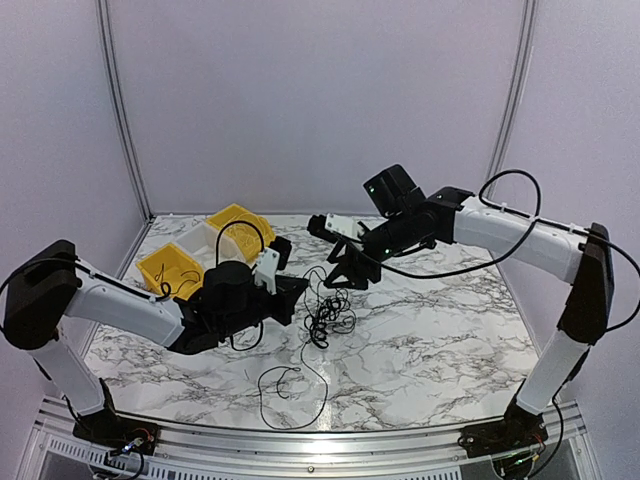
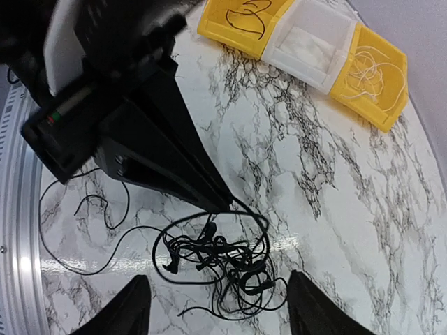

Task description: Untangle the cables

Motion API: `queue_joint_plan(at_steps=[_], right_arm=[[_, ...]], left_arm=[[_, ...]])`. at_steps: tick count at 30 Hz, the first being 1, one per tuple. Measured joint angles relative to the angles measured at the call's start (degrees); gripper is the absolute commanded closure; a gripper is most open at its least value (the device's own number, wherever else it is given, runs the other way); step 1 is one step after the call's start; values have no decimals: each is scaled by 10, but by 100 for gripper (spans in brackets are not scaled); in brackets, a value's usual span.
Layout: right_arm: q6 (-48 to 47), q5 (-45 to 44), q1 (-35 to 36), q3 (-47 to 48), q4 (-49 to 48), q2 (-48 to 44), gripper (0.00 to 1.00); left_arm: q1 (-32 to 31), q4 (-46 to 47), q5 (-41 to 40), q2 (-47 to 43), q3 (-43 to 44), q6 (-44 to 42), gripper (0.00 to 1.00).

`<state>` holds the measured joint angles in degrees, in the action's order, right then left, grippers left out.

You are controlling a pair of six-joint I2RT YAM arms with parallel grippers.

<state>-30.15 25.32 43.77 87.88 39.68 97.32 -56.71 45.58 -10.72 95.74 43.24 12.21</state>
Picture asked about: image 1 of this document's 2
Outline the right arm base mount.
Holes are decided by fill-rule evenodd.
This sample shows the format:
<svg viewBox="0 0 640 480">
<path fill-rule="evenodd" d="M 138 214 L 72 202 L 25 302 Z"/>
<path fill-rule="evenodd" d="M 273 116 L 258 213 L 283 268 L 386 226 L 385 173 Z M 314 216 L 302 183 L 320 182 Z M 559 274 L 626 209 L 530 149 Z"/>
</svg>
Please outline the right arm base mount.
<svg viewBox="0 0 640 480">
<path fill-rule="evenodd" d="M 498 420 L 486 420 L 462 428 L 458 445 L 469 458 L 529 447 L 548 439 L 542 414 L 534 415 L 512 400 Z"/>
</svg>

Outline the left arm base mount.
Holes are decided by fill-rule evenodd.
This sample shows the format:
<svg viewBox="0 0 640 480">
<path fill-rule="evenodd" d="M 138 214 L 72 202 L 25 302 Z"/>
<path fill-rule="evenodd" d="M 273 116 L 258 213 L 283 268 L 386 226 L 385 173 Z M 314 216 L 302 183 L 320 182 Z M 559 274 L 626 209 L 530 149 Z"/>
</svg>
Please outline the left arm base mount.
<svg viewBox="0 0 640 480">
<path fill-rule="evenodd" d="M 74 412 L 71 403 L 67 402 L 74 418 L 73 435 L 118 451 L 123 451 L 126 445 L 133 443 L 144 455 L 152 455 L 160 433 L 159 425 L 118 415 L 107 384 L 103 379 L 99 379 L 99 383 L 104 396 L 104 404 L 99 411 L 81 415 Z"/>
</svg>

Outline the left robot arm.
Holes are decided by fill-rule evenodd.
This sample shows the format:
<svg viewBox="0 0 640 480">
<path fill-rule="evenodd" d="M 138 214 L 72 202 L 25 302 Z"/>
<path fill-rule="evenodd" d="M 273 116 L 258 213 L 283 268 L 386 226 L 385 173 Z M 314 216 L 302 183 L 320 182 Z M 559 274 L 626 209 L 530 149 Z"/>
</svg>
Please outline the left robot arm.
<svg viewBox="0 0 640 480">
<path fill-rule="evenodd" d="M 205 271 L 201 286 L 182 299 L 169 286 L 158 294 L 127 286 L 82 261 L 72 242 L 58 240 L 3 281 L 1 332 L 13 347 L 28 352 L 66 396 L 81 433 L 116 445 L 126 436 L 126 423 L 117 415 L 105 381 L 67 344 L 61 320 L 94 321 L 180 355 L 197 355 L 267 319 L 282 326 L 291 323 L 309 282 L 280 273 L 290 251 L 290 242 L 278 237 L 255 266 L 223 261 Z"/>
</svg>

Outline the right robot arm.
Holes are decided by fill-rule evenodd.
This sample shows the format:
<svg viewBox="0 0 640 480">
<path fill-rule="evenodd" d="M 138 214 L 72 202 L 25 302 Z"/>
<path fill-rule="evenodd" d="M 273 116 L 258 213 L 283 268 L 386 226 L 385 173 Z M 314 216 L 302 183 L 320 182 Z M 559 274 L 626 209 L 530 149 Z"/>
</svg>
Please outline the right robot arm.
<svg viewBox="0 0 640 480">
<path fill-rule="evenodd" d="M 410 272 L 388 260 L 413 255 L 438 244 L 459 244 L 489 251 L 487 267 L 514 259 L 547 272 L 571 291 L 556 329 L 495 430 L 506 448 L 515 448 L 534 431 L 536 421 L 563 386 L 571 381 L 590 349 L 606 334 L 630 324 L 639 314 L 610 325 L 614 296 L 612 255 L 638 262 L 609 238 L 600 225 L 575 226 L 542 217 L 537 202 L 531 213 L 487 200 L 483 192 L 443 187 L 427 196 L 399 164 L 364 184 L 384 221 L 370 229 L 350 217 L 316 217 L 320 237 L 334 243 L 328 257 L 334 268 L 329 288 L 365 290 L 382 271 L 408 278 Z"/>
</svg>

